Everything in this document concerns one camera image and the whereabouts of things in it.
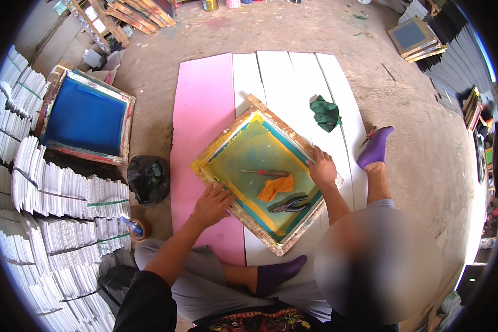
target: hand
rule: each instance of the hand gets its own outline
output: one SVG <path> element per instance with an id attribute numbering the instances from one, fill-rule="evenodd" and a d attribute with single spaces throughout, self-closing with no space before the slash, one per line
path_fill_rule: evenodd
<path id="1" fill-rule="evenodd" d="M 234 202 L 236 196 L 230 196 L 231 190 L 221 191 L 224 186 L 225 183 L 223 182 L 220 182 L 215 187 L 213 182 L 210 183 L 195 204 L 189 221 L 192 220 L 192 222 L 199 224 L 205 229 L 230 216 L 230 213 L 226 209 Z"/>
<path id="2" fill-rule="evenodd" d="M 338 172 L 336 171 L 336 165 L 332 161 L 332 156 L 321 151 L 318 146 L 314 148 L 315 163 L 310 160 L 306 161 L 306 165 L 310 169 L 312 181 L 321 191 L 337 189 L 336 177 L 338 176 Z"/>

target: purple sock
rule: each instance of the purple sock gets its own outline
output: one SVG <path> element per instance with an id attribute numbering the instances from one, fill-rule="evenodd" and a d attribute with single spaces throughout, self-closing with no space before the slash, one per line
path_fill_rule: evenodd
<path id="1" fill-rule="evenodd" d="M 393 127 L 380 128 L 374 132 L 372 139 L 367 143 L 365 150 L 358 157 L 358 166 L 365 169 L 370 163 L 385 161 L 385 140 L 393 132 Z"/>
<path id="2" fill-rule="evenodd" d="M 266 297 L 283 282 L 296 276 L 308 260 L 301 255 L 291 262 L 273 265 L 260 265 L 256 277 L 256 297 Z"/>

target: wooden frame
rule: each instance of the wooden frame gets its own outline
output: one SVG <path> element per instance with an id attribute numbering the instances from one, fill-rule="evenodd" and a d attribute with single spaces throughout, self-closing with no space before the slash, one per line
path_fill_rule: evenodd
<path id="1" fill-rule="evenodd" d="M 397 30 L 405 27 L 406 25 L 413 23 L 413 22 L 415 24 L 417 24 L 418 28 L 424 34 L 424 39 L 419 41 L 418 43 L 415 43 L 415 44 L 409 46 L 409 47 L 402 48 L 397 37 L 395 36 L 395 32 Z M 391 38 L 391 40 L 395 44 L 395 47 L 397 48 L 398 54 L 403 58 L 408 57 L 411 54 L 413 54 L 419 50 L 422 50 L 426 47 L 429 47 L 429 46 L 438 42 L 437 36 L 433 33 L 432 29 L 428 26 L 428 24 L 423 22 L 417 16 L 412 17 L 411 19 L 407 20 L 406 22 L 399 24 L 396 27 L 388 30 L 387 34 L 389 35 L 389 37 Z"/>
<path id="2" fill-rule="evenodd" d="M 255 96 L 249 94 L 246 100 L 251 103 L 249 108 L 240 114 L 233 123 L 231 123 L 216 139 L 199 154 L 195 161 L 191 164 L 194 173 L 205 184 L 216 182 L 213 175 L 205 168 L 206 163 L 221 149 L 221 147 L 230 140 L 236 133 L 240 131 L 254 116 L 261 116 L 268 124 L 276 129 L 285 139 L 288 140 L 295 148 L 302 152 L 307 159 L 315 159 L 315 150 L 308 142 L 299 136 L 293 129 L 284 123 L 278 116 L 272 113 L 266 105 L 264 105 Z M 343 184 L 343 179 L 338 175 L 337 184 L 340 187 Z M 244 210 L 236 201 L 229 207 L 229 210 L 234 214 L 240 222 L 249 229 L 260 241 L 262 241 L 275 255 L 283 256 L 310 227 L 310 225 L 319 217 L 325 208 L 325 201 L 320 196 L 316 203 L 312 205 L 307 214 L 299 221 L 299 223 L 283 238 L 280 242 L 265 231 L 260 225 Z"/>
<path id="3" fill-rule="evenodd" d="M 435 54 L 444 53 L 447 50 L 446 45 L 437 44 L 436 46 L 438 46 L 436 49 L 434 49 L 432 51 L 429 51 L 427 53 L 422 53 L 421 55 L 417 55 L 417 56 L 414 56 L 414 57 L 411 57 L 411 58 L 406 58 L 406 61 L 409 62 L 409 63 L 412 63 L 412 62 L 415 62 L 415 61 L 419 61 L 420 59 L 424 59 L 424 58 L 430 57 L 430 56 L 435 55 Z"/>
<path id="4" fill-rule="evenodd" d="M 42 102 L 41 114 L 39 116 L 39 121 L 37 122 L 37 127 L 35 128 L 35 135 L 44 136 L 44 134 L 46 133 L 46 128 L 48 126 L 48 120 L 51 116 L 53 104 L 57 99 L 59 89 L 65 77 L 70 77 L 71 79 L 78 81 L 79 83 L 85 84 L 93 89 L 99 90 L 104 94 L 107 94 L 126 103 L 127 106 L 124 111 L 124 117 L 121 124 L 119 154 L 118 156 L 112 156 L 96 151 L 68 146 L 54 141 L 46 142 L 46 146 L 50 149 L 60 151 L 64 154 L 76 156 L 86 160 L 92 160 L 94 162 L 110 165 L 125 165 L 129 160 L 129 140 L 131 138 L 131 124 L 133 121 L 135 97 L 114 88 L 112 85 L 108 85 L 105 82 L 87 76 L 85 73 L 79 70 L 65 70 L 60 76 L 53 73 L 48 77 L 50 87 Z"/>
<path id="5" fill-rule="evenodd" d="M 465 113 L 465 127 L 468 131 L 473 132 L 479 121 L 479 116 L 481 115 L 481 97 L 479 96 L 479 90 L 477 87 L 472 88 L 471 93 L 463 105 L 463 112 Z"/>

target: green rag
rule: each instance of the green rag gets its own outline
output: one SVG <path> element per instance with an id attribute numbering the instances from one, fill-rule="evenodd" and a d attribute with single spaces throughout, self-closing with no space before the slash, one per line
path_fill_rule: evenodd
<path id="1" fill-rule="evenodd" d="M 317 121 L 319 127 L 325 129 L 326 132 L 331 132 L 341 122 L 339 116 L 338 105 L 335 103 L 327 102 L 322 96 L 310 104 L 310 109 L 315 113 L 314 119 Z"/>

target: screwdriver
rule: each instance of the screwdriver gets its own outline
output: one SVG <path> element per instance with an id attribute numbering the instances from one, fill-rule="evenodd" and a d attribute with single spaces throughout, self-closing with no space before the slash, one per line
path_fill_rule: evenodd
<path id="1" fill-rule="evenodd" d="M 244 173 L 258 173 L 264 176 L 276 176 L 276 177 L 286 177 L 289 176 L 288 172 L 282 172 L 280 170 L 247 170 L 241 169 L 240 172 Z"/>

